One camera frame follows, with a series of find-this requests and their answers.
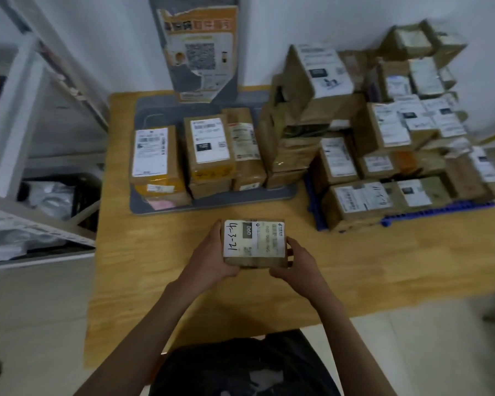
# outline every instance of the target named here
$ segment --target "qr code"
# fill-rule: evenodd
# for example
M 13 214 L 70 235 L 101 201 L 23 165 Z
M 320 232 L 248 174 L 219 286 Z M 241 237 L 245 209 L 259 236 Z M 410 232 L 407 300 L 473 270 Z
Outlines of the qr code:
M 191 43 L 185 45 L 191 70 L 214 70 L 216 61 L 214 43 Z

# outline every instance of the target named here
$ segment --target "black logo on label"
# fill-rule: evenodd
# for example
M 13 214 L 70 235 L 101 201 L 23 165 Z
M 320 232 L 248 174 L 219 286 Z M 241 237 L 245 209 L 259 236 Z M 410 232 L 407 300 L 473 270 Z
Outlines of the black logo on label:
M 197 152 L 204 152 L 205 150 L 211 150 L 211 143 L 200 143 L 196 145 Z
M 242 239 L 253 238 L 253 224 L 251 222 L 242 222 Z
M 310 69 L 310 76 L 312 78 L 326 78 L 328 76 L 328 72 L 326 72 L 326 69 L 324 68 Z

